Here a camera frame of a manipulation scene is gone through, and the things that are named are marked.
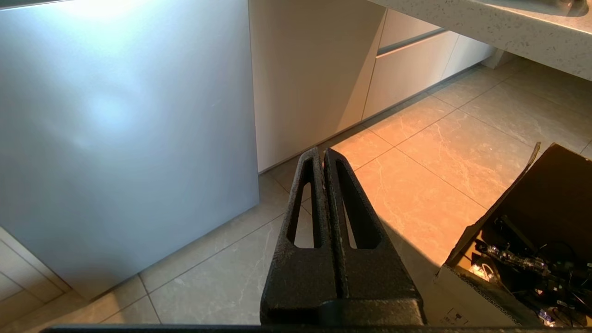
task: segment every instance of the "cardboard box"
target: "cardboard box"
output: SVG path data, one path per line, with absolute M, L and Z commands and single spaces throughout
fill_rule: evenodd
M 553 144 L 533 164 L 538 147 L 508 190 L 465 229 L 422 294 L 429 324 L 542 326 L 535 311 L 508 291 L 468 272 L 475 240 L 495 239 L 491 228 L 502 215 L 532 242 L 529 247 L 566 242 L 579 260 L 592 262 L 592 161 Z

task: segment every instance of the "label on box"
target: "label on box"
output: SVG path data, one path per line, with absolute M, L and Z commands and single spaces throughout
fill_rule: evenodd
M 440 319 L 440 323 L 444 325 L 464 326 L 469 322 L 454 308 L 450 309 L 444 318 Z

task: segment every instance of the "refrigerator door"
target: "refrigerator door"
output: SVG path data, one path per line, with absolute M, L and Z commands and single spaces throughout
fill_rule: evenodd
M 0 11 L 0 225 L 92 298 L 259 201 L 247 0 Z

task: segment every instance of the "countertop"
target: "countertop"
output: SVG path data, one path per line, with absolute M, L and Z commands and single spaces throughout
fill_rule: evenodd
M 592 8 L 567 17 L 539 0 L 369 1 L 592 81 Z

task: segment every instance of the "cabinet drawer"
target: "cabinet drawer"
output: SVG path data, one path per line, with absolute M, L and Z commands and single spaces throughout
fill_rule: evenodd
M 363 118 L 438 83 L 457 38 L 446 31 L 378 56 Z
M 450 56 L 448 66 L 446 66 L 446 70 L 444 70 L 444 74 L 442 75 L 442 79 L 448 78 L 465 68 L 469 68 L 472 65 L 487 59 L 495 52 L 495 50 L 496 48 L 491 45 L 487 45 L 467 36 L 459 35 L 456 46 L 452 51 L 452 56 Z
M 384 21 L 379 48 L 383 49 L 438 29 L 440 27 L 437 25 L 389 9 Z

